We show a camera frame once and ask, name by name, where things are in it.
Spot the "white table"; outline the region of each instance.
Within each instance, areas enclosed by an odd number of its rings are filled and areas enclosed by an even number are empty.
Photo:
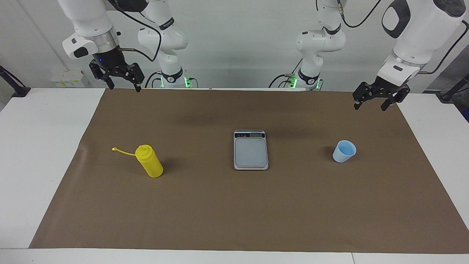
[[[0,263],[469,263],[469,255],[27,249],[103,91],[33,89],[0,112]],[[469,124],[434,95],[409,94],[399,107],[469,226]]]

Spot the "yellow squeeze bottle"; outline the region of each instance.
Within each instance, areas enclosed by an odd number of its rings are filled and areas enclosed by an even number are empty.
[[[138,162],[140,162],[145,171],[148,173],[148,176],[152,178],[158,178],[163,174],[163,165],[161,165],[158,157],[156,157],[155,151],[149,145],[139,146],[135,151],[135,154],[127,153],[118,148],[113,148],[113,151],[119,151],[130,156],[135,156]]]

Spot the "black stand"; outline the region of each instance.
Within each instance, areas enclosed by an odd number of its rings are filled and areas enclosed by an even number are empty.
[[[19,86],[1,65],[0,76],[15,90],[15,93],[11,97],[25,97],[31,90],[30,87]]]
[[[451,98],[455,93],[457,93],[461,88],[463,88],[467,83],[469,83],[469,74],[466,75],[459,83],[457,83],[453,88],[444,94],[437,94],[438,98],[443,103],[449,103]]]

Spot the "white robotic arm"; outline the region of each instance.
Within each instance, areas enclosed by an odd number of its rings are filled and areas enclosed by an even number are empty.
[[[106,14],[102,0],[58,0],[65,15],[71,20],[75,33],[63,41],[67,55],[81,58],[93,55],[90,69],[96,79],[105,81],[110,89],[114,83],[110,76],[124,78],[139,92],[144,75],[137,63],[128,65],[119,47],[117,34]],[[145,0],[138,1],[146,5]]]
[[[161,50],[157,60],[161,67],[164,87],[189,87],[181,67],[179,57],[174,50],[185,49],[188,44],[187,34],[174,22],[169,10],[169,0],[150,0],[145,9],[145,17],[159,26],[161,32]],[[158,48],[159,35],[151,29],[142,28],[138,32],[140,45],[155,53]]]
[[[339,51],[345,46],[346,40],[344,32],[340,30],[342,18],[337,0],[320,0],[318,18],[323,29],[305,31],[296,39],[296,47],[303,55],[303,63],[298,71],[298,85],[309,89],[316,87],[323,66],[319,53]]]
[[[386,98],[381,106],[404,100],[410,92],[406,83],[421,72],[433,53],[456,31],[466,13],[463,0],[395,0],[388,7],[382,25],[397,39],[376,80],[365,82],[354,92],[355,109],[375,97]]]

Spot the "plastic cup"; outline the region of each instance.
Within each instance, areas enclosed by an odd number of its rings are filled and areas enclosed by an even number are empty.
[[[339,163],[346,162],[349,158],[356,154],[355,145],[348,140],[341,140],[337,144],[332,154],[332,158]]]

